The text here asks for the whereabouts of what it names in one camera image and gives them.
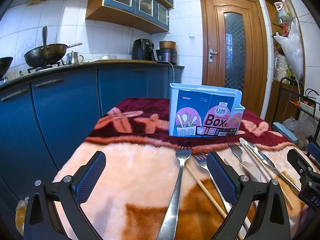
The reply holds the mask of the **wooden chopstick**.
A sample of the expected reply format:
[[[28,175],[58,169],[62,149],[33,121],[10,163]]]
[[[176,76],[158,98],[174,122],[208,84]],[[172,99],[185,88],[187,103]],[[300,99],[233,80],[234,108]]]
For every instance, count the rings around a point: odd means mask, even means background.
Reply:
[[[275,179],[275,176],[267,169],[267,167],[264,165],[264,163],[258,158],[258,156],[248,147],[246,146],[243,142],[240,142],[240,144],[253,156],[253,158],[257,161],[257,163],[259,163],[260,169],[264,170],[265,173],[268,174],[268,179]],[[283,196],[285,198],[285,201],[287,202],[290,210],[293,210],[295,208],[295,206],[293,205],[293,203],[291,202],[291,199],[288,197],[288,195],[286,194],[286,192],[280,188],[282,190]]]
[[[211,239],[227,211],[207,171],[189,161],[185,176],[191,185],[182,196],[176,239]]]

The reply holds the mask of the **small steel fork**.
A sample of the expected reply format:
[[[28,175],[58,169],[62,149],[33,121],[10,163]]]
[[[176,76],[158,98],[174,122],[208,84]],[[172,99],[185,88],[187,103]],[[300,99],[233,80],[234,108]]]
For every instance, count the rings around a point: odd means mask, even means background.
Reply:
[[[232,162],[230,160],[228,160],[227,158],[224,158],[224,162],[225,162],[225,164],[234,168],[234,170],[236,171],[236,173],[238,175],[245,174],[245,175],[249,176],[249,178],[252,179],[253,181],[264,182],[262,175],[261,175],[261,172],[258,170],[258,168],[256,166],[253,166],[251,163],[249,163],[247,161],[241,161],[240,163],[238,163],[236,165],[232,165]]]

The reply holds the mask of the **light blue box on cart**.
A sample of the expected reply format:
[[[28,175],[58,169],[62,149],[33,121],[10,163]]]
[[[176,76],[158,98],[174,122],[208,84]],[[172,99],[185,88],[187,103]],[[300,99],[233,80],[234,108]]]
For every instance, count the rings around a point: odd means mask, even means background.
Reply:
[[[279,122],[273,122],[272,128],[279,132],[280,134],[284,135],[287,139],[289,139],[292,143],[297,143],[298,138],[289,130],[287,129],[283,124]]]

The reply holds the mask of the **pink and maroon fleece blanket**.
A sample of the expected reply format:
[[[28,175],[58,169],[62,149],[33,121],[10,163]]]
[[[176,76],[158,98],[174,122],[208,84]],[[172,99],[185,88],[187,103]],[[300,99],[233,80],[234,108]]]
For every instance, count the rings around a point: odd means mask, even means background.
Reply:
[[[125,99],[107,112],[54,178],[74,175],[97,151],[106,166],[87,202],[85,215],[103,239],[156,239],[169,205],[179,162],[175,151],[192,147],[193,153],[216,151],[244,174],[228,143],[239,138],[255,144],[296,186],[300,176],[287,161],[290,149],[305,155],[268,123],[245,110],[237,135],[226,137],[171,137],[169,100]],[[314,171],[319,169],[304,156]],[[175,239],[211,239],[223,222],[217,208],[184,168]]]

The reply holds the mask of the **light blue utensil holder box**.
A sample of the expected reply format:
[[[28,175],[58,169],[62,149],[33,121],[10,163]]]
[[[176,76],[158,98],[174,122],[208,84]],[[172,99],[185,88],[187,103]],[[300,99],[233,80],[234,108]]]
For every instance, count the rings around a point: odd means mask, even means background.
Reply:
[[[169,135],[225,137],[236,135],[245,107],[237,89],[171,83]]]

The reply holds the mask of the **white plastic bag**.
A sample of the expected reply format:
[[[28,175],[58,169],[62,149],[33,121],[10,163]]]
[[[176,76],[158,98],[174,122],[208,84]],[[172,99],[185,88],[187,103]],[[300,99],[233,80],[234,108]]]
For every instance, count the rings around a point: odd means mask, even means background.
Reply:
[[[280,36],[279,33],[276,32],[273,38],[281,45],[296,79],[302,81],[304,76],[304,57],[298,27],[299,25],[296,20],[292,20],[288,37]]]

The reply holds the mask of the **gas stove burner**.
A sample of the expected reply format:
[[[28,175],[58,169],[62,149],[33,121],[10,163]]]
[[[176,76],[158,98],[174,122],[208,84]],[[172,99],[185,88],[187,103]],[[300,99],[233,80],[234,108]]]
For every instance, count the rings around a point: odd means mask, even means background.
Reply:
[[[46,65],[43,67],[37,67],[37,68],[28,68],[27,71],[29,74],[34,73],[34,72],[38,72],[38,71],[42,71],[42,70],[47,70],[50,68],[54,68],[54,67],[59,67],[60,66],[60,61],[55,63],[55,64],[51,64],[51,65]]]

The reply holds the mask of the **steel kettle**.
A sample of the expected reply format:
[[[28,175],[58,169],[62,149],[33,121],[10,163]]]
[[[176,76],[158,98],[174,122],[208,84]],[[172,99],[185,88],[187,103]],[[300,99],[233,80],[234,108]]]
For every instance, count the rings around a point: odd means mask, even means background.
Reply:
[[[61,63],[65,65],[79,65],[82,64],[84,61],[84,57],[82,55],[79,55],[76,51],[71,51],[67,54],[66,61],[61,59]]]

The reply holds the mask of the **black wok on stove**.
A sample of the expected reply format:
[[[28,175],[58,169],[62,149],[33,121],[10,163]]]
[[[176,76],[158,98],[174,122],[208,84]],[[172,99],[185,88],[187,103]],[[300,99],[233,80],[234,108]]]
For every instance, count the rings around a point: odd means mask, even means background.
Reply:
[[[71,45],[61,43],[47,44],[47,35],[47,26],[44,25],[42,28],[42,46],[30,50],[24,55],[27,65],[31,68],[56,64],[64,57],[68,48],[82,45],[82,42]]]

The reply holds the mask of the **wooden door with glass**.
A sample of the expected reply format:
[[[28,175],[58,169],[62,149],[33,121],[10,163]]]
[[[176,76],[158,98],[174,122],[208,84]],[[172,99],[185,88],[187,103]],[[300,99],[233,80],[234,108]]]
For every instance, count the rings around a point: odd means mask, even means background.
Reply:
[[[242,92],[241,104],[260,115],[267,83],[267,37],[258,0],[200,0],[202,84]],[[208,50],[213,49],[213,63]]]

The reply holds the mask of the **black air fryer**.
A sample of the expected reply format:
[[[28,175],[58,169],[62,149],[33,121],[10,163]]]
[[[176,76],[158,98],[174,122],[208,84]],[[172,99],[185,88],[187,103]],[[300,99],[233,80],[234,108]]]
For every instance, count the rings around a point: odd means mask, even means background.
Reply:
[[[135,40],[132,46],[131,59],[142,61],[158,61],[153,42],[145,38]]]

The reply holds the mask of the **wooden wall shelf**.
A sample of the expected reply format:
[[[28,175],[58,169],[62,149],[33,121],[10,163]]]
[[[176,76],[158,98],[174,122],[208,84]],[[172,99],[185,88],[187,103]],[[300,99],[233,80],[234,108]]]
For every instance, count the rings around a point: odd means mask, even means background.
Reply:
[[[273,44],[273,80],[271,85],[270,98],[265,116],[265,121],[269,124],[282,122],[289,117],[299,118],[300,110],[295,104],[282,98],[278,98],[279,86],[294,92],[303,91],[303,86],[298,87],[294,82],[281,78],[290,77],[294,79],[289,62],[285,57],[283,48],[274,39],[276,34],[285,36],[289,33],[291,23],[299,24],[296,11],[291,0],[265,0],[271,26],[271,42]]]

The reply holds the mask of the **blue upper wall cabinet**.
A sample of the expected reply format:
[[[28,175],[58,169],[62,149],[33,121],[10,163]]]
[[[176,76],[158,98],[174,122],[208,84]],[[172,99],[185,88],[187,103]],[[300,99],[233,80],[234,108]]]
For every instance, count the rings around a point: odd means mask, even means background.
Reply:
[[[169,31],[174,0],[88,0],[86,19],[136,28],[150,34]]]

